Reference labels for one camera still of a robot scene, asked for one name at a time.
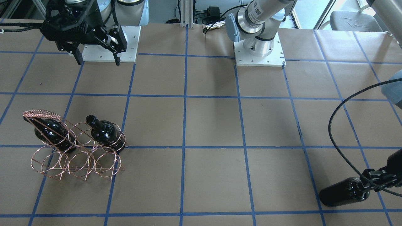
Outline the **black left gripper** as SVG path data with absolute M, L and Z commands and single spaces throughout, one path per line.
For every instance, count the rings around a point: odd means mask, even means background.
M 386 166 L 375 170 L 365 169 L 361 176 L 363 187 L 367 191 L 385 191 L 392 187 L 401 187 L 402 150 L 398 150 L 387 158 Z

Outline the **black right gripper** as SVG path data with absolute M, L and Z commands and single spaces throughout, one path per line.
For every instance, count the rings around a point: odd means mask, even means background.
M 127 40 L 122 26 L 115 22 L 106 26 L 96 0 L 50 0 L 46 4 L 45 20 L 40 27 L 43 36 L 56 43 L 60 51 L 73 53 L 82 65 L 79 45 L 100 45 L 114 53 L 115 64 L 121 64 Z

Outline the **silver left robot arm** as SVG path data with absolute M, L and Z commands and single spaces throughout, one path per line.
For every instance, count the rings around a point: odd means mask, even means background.
M 225 19 L 226 31 L 230 40 L 234 43 L 241 41 L 256 41 L 257 46 L 247 50 L 249 55 L 263 58 L 269 56 L 271 51 L 264 47 L 270 43 L 284 17 L 284 8 L 293 3 L 292 0 L 253 0 L 246 6 L 239 6 L 236 14 L 229 14 Z M 401 1 L 400 0 L 368 0 L 368 5 L 372 7 L 376 14 L 383 20 L 385 25 L 393 34 L 397 41 L 401 42 Z M 352 94 L 344 99 L 334 110 L 328 124 L 328 133 L 331 142 L 346 163 L 360 176 L 363 182 L 363 190 L 380 190 L 394 196 L 401 196 L 400 193 L 390 191 L 392 186 L 401 186 L 401 170 L 396 166 L 390 165 L 386 169 L 375 174 L 373 171 L 368 173 L 359 172 L 354 165 L 339 149 L 332 135 L 332 122 L 338 110 L 350 99 L 363 92 L 380 86 L 383 95 L 394 105 L 401 107 L 401 71 L 397 72 L 389 80 L 368 86 L 361 91 Z

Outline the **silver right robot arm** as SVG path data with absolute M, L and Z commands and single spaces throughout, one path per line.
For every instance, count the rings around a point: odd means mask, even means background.
M 59 51 L 83 62 L 135 63 L 147 0 L 50 0 L 40 31 Z

